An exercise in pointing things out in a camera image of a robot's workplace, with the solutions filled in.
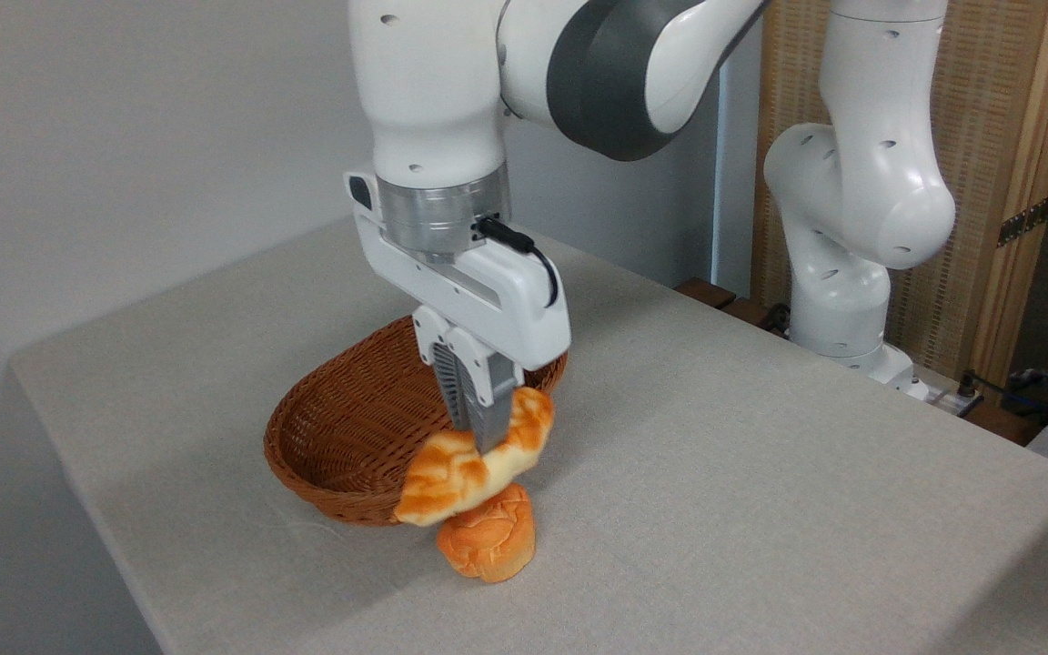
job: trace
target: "brown woven basket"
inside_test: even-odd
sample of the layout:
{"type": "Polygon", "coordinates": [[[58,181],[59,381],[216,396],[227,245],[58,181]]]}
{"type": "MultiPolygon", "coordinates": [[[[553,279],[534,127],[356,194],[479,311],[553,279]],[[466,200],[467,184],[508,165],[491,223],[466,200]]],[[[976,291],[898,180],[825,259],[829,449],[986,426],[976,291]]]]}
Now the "brown woven basket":
{"type": "MultiPolygon", "coordinates": [[[[550,391],[565,353],[524,384],[550,391]]],[[[265,428],[265,460],[286,487],[336,521],[392,526],[411,458],[452,428],[407,315],[297,383],[265,428]]]]}

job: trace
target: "metal hinge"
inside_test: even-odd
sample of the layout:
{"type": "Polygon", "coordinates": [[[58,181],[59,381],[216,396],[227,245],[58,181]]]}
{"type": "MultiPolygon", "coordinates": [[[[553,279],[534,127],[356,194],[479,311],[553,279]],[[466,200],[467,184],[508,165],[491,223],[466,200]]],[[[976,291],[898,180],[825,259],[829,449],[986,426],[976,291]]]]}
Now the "metal hinge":
{"type": "Polygon", "coordinates": [[[1048,198],[1002,223],[1002,233],[997,237],[997,247],[1001,248],[1002,245],[1006,245],[1008,242],[1026,235],[1026,233],[1045,223],[1047,220],[1048,198]]]}

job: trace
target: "gray cloth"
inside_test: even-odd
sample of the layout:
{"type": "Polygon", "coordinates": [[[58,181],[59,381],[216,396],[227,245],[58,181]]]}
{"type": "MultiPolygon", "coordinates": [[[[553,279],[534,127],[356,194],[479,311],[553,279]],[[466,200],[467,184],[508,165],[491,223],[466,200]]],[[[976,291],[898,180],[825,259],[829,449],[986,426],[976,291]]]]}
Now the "gray cloth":
{"type": "Polygon", "coordinates": [[[541,245],[573,348],[500,585],[266,467],[288,387],[413,309],[350,224],[14,357],[166,652],[1048,652],[1048,460],[541,245]]]}

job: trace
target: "toy bread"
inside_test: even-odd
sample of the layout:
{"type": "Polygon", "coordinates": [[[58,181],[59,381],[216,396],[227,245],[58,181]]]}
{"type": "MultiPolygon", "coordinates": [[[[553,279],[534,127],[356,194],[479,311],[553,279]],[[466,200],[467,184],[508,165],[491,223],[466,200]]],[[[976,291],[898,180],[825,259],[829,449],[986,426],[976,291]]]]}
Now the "toy bread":
{"type": "Polygon", "coordinates": [[[540,459],[553,415],[548,394],[521,387],[512,394],[507,436],[486,455],[479,455],[470,431],[436,432],[411,461],[395,518],[430,526],[502,493],[540,459]]]}
{"type": "Polygon", "coordinates": [[[536,554],[532,502],[524,487],[512,482],[483,505],[445,520],[436,546],[461,575],[504,582],[536,554]]]}

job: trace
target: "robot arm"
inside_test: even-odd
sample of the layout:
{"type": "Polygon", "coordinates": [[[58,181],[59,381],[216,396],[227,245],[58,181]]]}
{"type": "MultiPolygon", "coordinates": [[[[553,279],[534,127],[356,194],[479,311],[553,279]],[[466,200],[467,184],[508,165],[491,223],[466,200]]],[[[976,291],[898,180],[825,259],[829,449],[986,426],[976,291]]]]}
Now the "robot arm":
{"type": "Polygon", "coordinates": [[[423,303],[453,422],[486,451],[521,369],[569,347],[559,275],[481,226],[511,217],[511,115],[617,160],[669,144],[765,0],[350,0],[374,173],[346,175],[371,266],[423,303]]]}
{"type": "Polygon", "coordinates": [[[955,204],[929,119],[947,0],[833,0],[820,91],[832,125],[796,125],[762,173],[783,217],[790,340],[914,395],[907,354],[885,344],[887,268],[944,245],[955,204]]]}

